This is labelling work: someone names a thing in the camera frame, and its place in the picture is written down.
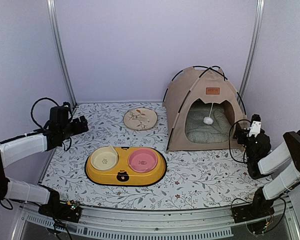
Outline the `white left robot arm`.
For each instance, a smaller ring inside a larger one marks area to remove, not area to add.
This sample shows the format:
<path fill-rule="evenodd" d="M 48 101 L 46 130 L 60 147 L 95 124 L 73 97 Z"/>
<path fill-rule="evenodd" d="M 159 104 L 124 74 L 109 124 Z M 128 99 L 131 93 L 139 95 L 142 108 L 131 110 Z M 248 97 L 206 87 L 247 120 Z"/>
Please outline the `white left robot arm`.
<path fill-rule="evenodd" d="M 0 201 L 14 200 L 44 205 L 53 216 L 64 213 L 64 205 L 58 201 L 59 193 L 40 185 L 14 180 L 5 169 L 34 154 L 61 147 L 66 140 L 89 130 L 84 116 L 74 118 L 66 104 L 50 109 L 49 120 L 38 129 L 0 142 Z"/>

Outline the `green checkered pet cushion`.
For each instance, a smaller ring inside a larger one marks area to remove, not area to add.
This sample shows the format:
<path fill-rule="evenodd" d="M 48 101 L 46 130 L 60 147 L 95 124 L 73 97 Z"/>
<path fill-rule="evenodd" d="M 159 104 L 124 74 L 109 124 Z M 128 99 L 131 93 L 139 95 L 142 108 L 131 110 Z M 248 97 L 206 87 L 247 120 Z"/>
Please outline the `green checkered pet cushion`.
<path fill-rule="evenodd" d="M 185 136 L 196 144 L 223 143 L 229 139 L 231 124 L 222 105 L 214 103 L 211 113 L 212 125 L 204 123 L 204 117 L 209 115 L 211 103 L 195 101 L 187 114 L 185 121 Z"/>

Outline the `yellow double bowl holder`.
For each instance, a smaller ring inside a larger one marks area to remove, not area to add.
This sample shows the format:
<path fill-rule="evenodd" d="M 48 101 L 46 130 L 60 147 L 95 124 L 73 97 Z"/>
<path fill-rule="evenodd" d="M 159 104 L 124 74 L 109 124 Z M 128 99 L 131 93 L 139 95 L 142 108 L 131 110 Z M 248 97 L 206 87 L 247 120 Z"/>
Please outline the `yellow double bowl holder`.
<path fill-rule="evenodd" d="M 156 167 L 147 173 L 133 171 L 128 164 L 130 154 L 140 148 L 152 149 L 158 157 Z M 92 167 L 90 156 L 85 162 L 85 174 L 87 178 L 102 186 L 121 187 L 147 187 L 158 183 L 167 172 L 167 161 L 165 157 L 156 149 L 150 147 L 114 147 L 118 153 L 117 165 L 109 171 L 99 171 Z"/>

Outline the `beige fabric pet tent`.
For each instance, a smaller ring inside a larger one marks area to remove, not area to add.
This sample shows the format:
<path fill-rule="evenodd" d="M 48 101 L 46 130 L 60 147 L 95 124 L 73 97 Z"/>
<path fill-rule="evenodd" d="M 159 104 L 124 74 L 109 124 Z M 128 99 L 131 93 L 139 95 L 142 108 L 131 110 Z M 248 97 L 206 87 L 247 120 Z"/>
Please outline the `beige fabric pet tent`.
<path fill-rule="evenodd" d="M 190 66 L 178 72 L 169 83 L 162 101 L 167 115 L 166 151 L 223 150 L 229 144 L 239 149 L 241 146 L 229 138 L 216 143 L 196 143 L 186 136 L 188 113 L 198 101 L 223 107 L 231 125 L 246 118 L 246 112 L 237 100 L 239 96 L 219 66 Z"/>

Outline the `cream pet bowl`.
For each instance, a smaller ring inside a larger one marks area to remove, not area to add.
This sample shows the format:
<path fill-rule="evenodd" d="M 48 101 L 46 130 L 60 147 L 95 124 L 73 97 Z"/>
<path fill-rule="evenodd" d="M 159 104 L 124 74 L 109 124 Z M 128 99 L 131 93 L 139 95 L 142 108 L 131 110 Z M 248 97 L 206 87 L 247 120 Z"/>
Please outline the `cream pet bowl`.
<path fill-rule="evenodd" d="M 112 145 L 100 147 L 90 156 L 90 164 L 95 170 L 110 171 L 119 161 L 119 155 Z"/>

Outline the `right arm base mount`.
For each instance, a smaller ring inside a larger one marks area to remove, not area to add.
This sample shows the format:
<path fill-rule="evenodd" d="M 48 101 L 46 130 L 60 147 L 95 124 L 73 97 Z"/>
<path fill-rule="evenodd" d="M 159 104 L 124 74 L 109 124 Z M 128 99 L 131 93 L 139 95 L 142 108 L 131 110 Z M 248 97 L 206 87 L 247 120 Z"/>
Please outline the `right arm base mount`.
<path fill-rule="evenodd" d="M 246 202 L 246 205 L 235 206 L 233 203 L 241 198 L 235 198 L 231 203 L 232 217 L 235 223 L 248 222 L 260 218 L 270 217 L 270 220 L 261 220 L 254 223 L 249 223 L 247 229 L 255 235 L 264 234 L 269 227 L 275 210 L 273 208 L 273 200 L 266 200 L 263 188 L 259 188 L 255 193 L 251 203 Z"/>

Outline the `pink pet bowl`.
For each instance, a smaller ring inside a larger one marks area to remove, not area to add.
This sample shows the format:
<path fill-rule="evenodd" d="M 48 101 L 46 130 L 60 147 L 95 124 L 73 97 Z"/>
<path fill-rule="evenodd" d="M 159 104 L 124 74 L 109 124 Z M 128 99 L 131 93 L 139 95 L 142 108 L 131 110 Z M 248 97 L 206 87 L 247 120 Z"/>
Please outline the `pink pet bowl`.
<path fill-rule="evenodd" d="M 150 148 L 138 148 L 128 157 L 129 167 L 136 173 L 148 173 L 158 164 L 158 157 Z"/>

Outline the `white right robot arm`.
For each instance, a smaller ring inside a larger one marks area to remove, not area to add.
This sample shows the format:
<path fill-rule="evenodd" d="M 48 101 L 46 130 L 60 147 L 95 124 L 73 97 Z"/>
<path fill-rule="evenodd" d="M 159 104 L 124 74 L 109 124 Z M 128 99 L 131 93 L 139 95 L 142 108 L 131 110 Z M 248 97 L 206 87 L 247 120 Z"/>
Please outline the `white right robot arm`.
<path fill-rule="evenodd" d="M 268 203 L 300 184 L 300 130 L 283 134 L 283 142 L 271 150 L 270 137 L 262 130 L 249 135 L 237 130 L 237 142 L 244 146 L 247 170 L 254 180 L 272 176 L 272 180 L 255 191 L 248 213 L 259 218 L 268 210 Z"/>

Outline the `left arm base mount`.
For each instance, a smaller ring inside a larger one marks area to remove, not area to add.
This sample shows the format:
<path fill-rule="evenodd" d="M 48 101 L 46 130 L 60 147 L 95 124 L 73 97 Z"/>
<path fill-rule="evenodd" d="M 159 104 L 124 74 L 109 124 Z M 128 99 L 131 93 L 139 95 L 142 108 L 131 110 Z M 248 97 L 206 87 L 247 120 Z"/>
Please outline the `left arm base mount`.
<path fill-rule="evenodd" d="M 40 205 L 38 213 L 57 220 L 78 223 L 82 214 L 82 208 L 79 201 L 60 201 L 60 194 L 52 190 L 50 191 L 48 202 Z"/>

